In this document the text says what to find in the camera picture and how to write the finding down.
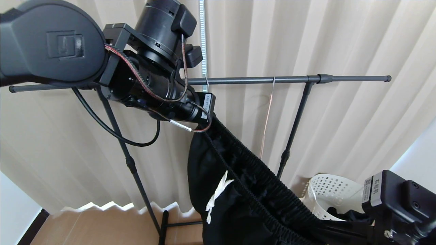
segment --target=curtain fold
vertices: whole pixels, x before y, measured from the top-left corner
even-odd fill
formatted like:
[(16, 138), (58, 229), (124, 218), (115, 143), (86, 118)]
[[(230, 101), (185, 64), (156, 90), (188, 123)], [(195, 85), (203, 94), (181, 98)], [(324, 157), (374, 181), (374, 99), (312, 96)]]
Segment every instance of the curtain fold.
[[(70, 0), (97, 22), (135, 27), (142, 0)], [(2, 1), (0, 11), (17, 6)], [(198, 20), (198, 2), (182, 1)], [(391, 75), (384, 82), (314, 85), (282, 181), (297, 194), (317, 173), (362, 182), (388, 169), (436, 116), (436, 2), (208, 0), (210, 77)], [(199, 25), (188, 39), (200, 44)], [(189, 76), (201, 77), (201, 65)], [(298, 109), (302, 84), (276, 84), (262, 160), (275, 173)], [(270, 85), (213, 85), (215, 113), (260, 153)], [(11, 94), (0, 89), (1, 170), (50, 213), (89, 202), (144, 203), (118, 141), (70, 90)], [(83, 96), (107, 123), (94, 91)], [(110, 102), (123, 135), (149, 141), (155, 121)], [(145, 148), (128, 146), (149, 199), (191, 208), (187, 155), (192, 134), (163, 122)]]

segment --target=black pants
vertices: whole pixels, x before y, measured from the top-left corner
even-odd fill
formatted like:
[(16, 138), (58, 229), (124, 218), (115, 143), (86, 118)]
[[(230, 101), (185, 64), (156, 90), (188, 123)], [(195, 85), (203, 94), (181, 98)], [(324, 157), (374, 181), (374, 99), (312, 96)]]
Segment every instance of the black pants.
[[(234, 181), (215, 200), (208, 224), (206, 205), (226, 171)], [(320, 221), (216, 117), (192, 139), (188, 180), (205, 245), (313, 244), (309, 231)]]

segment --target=perforated plastic basket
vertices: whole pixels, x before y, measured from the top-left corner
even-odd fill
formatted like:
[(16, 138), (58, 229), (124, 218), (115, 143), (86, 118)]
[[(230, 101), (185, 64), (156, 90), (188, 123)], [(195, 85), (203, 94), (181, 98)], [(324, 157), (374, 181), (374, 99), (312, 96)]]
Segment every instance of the perforated plastic basket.
[(317, 174), (310, 179), (303, 203), (315, 216), (324, 220), (343, 221), (329, 214), (329, 207), (340, 214), (350, 209), (363, 213), (361, 201), (363, 185), (344, 177)]

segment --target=white wall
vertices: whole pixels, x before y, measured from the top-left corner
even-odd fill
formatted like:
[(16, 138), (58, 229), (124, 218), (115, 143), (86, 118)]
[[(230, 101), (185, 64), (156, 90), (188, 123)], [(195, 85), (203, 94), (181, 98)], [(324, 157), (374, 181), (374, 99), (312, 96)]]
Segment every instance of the white wall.
[(15, 245), (41, 207), (0, 172), (0, 244)]
[(436, 119), (392, 166), (391, 171), (436, 193)]

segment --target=brown tile floor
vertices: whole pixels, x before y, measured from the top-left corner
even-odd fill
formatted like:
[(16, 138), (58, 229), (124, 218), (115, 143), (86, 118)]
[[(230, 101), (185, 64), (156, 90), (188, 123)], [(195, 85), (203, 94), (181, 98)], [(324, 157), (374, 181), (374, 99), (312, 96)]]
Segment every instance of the brown tile floor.
[[(161, 222), (162, 212), (154, 209)], [(199, 221), (197, 212), (183, 215), (179, 208), (169, 210), (169, 223)], [(167, 230), (167, 245), (202, 244), (202, 225), (173, 227)], [(105, 211), (90, 208), (82, 212), (62, 211), (51, 215), (31, 245), (157, 245), (159, 236), (145, 212), (111, 207)]]

